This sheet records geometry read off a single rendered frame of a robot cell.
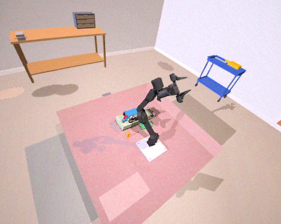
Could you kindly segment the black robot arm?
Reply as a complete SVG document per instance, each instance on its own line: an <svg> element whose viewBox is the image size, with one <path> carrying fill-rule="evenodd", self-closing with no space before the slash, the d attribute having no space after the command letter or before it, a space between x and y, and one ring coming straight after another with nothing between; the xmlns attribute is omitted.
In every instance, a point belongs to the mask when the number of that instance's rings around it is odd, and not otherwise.
<svg viewBox="0 0 281 224"><path fill-rule="evenodd" d="M142 123L146 130L148 131L150 137L147 141L147 144L149 145L149 147L152 147L155 145L155 143L157 143L158 139L159 139L159 134L155 133L154 130L152 129L149 121L148 121L148 116L145 112L144 107L151 101L153 101L155 99L155 97L157 96L157 100L161 102L161 98L167 97L167 93L165 91L164 84L162 82L162 78L158 77L154 80L151 81L151 84L153 86L153 89L151 89L146 98L141 102L140 105L138 105L137 107L137 119L139 120L140 123ZM180 90L178 88L178 86L176 86L174 83L168 85L169 88L167 89L167 91L170 91L169 96L171 95L176 95L180 93Z"/></svg>

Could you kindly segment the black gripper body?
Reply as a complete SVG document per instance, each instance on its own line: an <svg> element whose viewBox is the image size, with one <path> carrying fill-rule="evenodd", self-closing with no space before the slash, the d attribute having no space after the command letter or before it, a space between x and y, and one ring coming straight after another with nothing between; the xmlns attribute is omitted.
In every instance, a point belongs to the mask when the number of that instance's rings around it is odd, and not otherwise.
<svg viewBox="0 0 281 224"><path fill-rule="evenodd" d="M171 81L173 81L173 83L177 86L177 84L176 84L176 80L177 80L176 74L174 74L174 73L170 74L170 79L171 79ZM166 91L166 93L167 93L167 96L169 96L169 94L170 94L170 91L167 91L168 88L169 88L169 86L168 86L168 87L165 87L165 91ZM182 97L182 95L181 95L180 93L177 94L176 99L177 99L177 101L178 101L179 103L182 103L182 102L183 102L183 97Z"/></svg>

